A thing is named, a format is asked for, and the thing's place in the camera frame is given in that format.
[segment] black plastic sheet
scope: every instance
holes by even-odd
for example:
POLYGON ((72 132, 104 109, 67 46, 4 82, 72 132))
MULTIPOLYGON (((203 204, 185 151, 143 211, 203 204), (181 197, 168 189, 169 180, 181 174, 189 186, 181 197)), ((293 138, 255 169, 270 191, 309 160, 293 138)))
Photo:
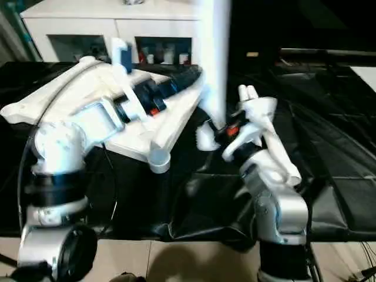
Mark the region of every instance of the black plastic sheet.
MULTIPOLYGON (((69 66, 6 64, 0 69, 0 105, 17 102, 69 66)), ((179 70, 154 66, 153 71, 179 70)), ((236 106, 239 84, 278 98, 274 125, 303 177, 297 190, 310 207, 310 239, 376 240, 376 93, 350 68, 275 67, 231 73, 229 109, 236 106)), ((225 163, 220 152, 196 149, 194 131, 205 118, 199 109, 194 112, 172 150, 166 175, 156 176, 144 163, 109 153, 119 198, 107 238, 222 241, 238 250, 254 244, 251 197, 237 168, 225 163)), ((0 235, 19 236, 15 179, 30 126, 11 126, 1 118, 0 127, 0 235)), ((86 164, 92 204, 88 224, 100 231, 112 214, 113 174, 101 148, 89 153, 86 164)))

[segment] robotic arm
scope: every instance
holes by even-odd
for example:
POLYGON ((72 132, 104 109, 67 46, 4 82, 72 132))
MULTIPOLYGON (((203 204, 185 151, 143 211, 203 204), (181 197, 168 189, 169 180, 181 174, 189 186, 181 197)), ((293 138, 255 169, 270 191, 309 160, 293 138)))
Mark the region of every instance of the robotic arm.
POLYGON ((124 130, 126 123, 164 110, 163 99, 186 89, 201 75, 199 68, 192 67, 160 84, 146 79, 132 86, 120 67, 114 70, 124 80, 119 85, 125 95, 102 98, 63 121, 44 123, 34 135, 38 161, 25 187, 29 205, 18 269, 12 276, 18 282, 29 281, 30 273, 56 281, 79 281, 89 272, 97 237, 83 222, 88 208, 84 157, 94 145, 124 130))

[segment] wire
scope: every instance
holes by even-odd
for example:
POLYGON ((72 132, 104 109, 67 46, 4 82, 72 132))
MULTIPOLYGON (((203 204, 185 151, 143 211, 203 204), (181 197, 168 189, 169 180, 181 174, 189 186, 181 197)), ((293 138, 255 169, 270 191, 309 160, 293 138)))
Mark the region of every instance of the wire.
POLYGON ((0 254, 0 263, 4 263, 7 266, 17 268, 17 261, 3 254, 0 254))
MULTIPOLYGON (((361 244, 361 246, 362 246, 363 253, 364 253, 364 255, 365 255, 366 259, 367 259, 368 266, 373 267, 374 264, 373 264, 373 262, 372 262, 372 259, 371 259, 370 253, 368 252, 367 247, 365 246, 365 244, 364 244, 363 242, 361 242, 360 244, 361 244)), ((364 277, 364 278, 362 279, 362 281, 367 281, 367 280, 369 280, 369 279, 371 279, 371 278, 373 278, 373 281, 375 281, 375 274, 372 275, 372 276, 370 276, 370 277, 364 277)))
POLYGON ((98 66, 101 63, 103 63, 103 62, 101 62, 101 61, 94 61, 90 65, 82 68, 78 73, 75 73, 73 77, 71 77, 68 80, 66 80, 63 84, 61 84, 55 90, 55 93, 53 93, 52 98, 49 100, 49 102, 45 106, 43 112, 39 116, 37 122, 34 124, 34 126, 32 127, 32 129, 29 132, 28 139, 27 139, 27 141, 25 143, 25 147, 23 148, 23 151, 22 151, 22 156, 21 156, 21 160, 19 162, 18 175, 17 175, 17 207, 18 207, 19 229, 20 229, 21 234, 22 234, 22 229, 24 227, 24 216, 23 216, 24 213, 23 213, 23 210, 22 210, 22 202, 21 202, 21 200, 22 200, 21 199, 21 196, 22 196, 22 176, 24 175, 24 169, 23 168, 24 168, 24 165, 25 165, 25 162, 26 162, 27 154, 28 154, 29 149, 30 149, 31 144, 32 144, 34 133, 37 130, 39 124, 41 123, 43 117, 46 115, 47 111, 53 105, 53 103, 55 102, 55 100, 60 96, 60 94, 63 93, 63 91, 73 81, 75 81, 82 73, 84 73, 85 71, 87 71, 89 69, 94 68, 95 66, 98 66))
POLYGON ((368 251, 370 250, 373 254, 375 254, 375 252, 371 249, 370 244, 368 244, 368 243, 364 243, 364 242, 363 242, 363 246, 364 246, 364 248, 365 248, 366 251, 367 251, 368 257, 370 258, 370 261, 371 261, 371 267, 373 268, 373 267, 374 267, 373 259, 375 260, 375 256, 374 256, 374 255, 373 255, 373 256, 370 256, 370 253, 369 253, 368 251))
POLYGON ((101 239, 105 235, 107 229, 111 226, 111 223, 113 221, 113 217, 114 217, 115 212, 116 212, 116 208, 118 206, 117 200, 118 200, 118 195, 119 195, 119 186, 118 186, 118 178, 116 177, 116 171, 115 171, 115 168, 114 168, 113 163, 111 161, 111 158, 108 155, 108 151, 107 151, 106 145, 104 143, 102 143, 102 149, 103 149, 103 153, 106 156, 107 162, 108 162, 108 164, 111 168, 111 172, 112 172, 112 176, 113 176, 114 197, 113 197, 113 209, 112 209, 111 218, 110 218, 108 224, 98 234, 98 240, 101 239))
POLYGON ((374 254, 375 258, 376 258, 376 253, 375 251, 371 248, 369 242, 365 242, 365 244, 368 246, 369 250, 372 252, 372 254, 374 254))

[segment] black cylinder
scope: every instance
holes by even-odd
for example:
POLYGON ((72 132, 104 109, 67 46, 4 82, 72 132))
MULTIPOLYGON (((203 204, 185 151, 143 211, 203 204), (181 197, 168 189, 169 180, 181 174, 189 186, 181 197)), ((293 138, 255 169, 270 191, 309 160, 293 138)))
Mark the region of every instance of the black cylinder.
POLYGON ((304 245, 282 245, 260 241, 261 271, 273 277, 305 280, 307 271, 304 245))
POLYGON ((25 193, 35 207, 78 201, 85 196, 83 170, 66 174, 35 174, 25 193))

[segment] red part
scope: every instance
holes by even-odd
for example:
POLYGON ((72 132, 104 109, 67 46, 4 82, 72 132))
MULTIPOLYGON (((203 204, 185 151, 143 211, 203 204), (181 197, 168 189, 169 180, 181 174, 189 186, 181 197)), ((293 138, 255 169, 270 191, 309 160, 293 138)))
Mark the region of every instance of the red part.
POLYGON ((233 136, 233 135, 235 135, 236 133, 239 132, 239 127, 237 127, 237 126, 229 127, 229 128, 227 128, 226 132, 227 132, 227 135, 233 136))
POLYGON ((150 110, 150 114, 151 114, 152 116, 155 116, 155 115, 158 114, 158 113, 159 113, 159 110, 158 110, 157 108, 154 108, 154 109, 150 110))

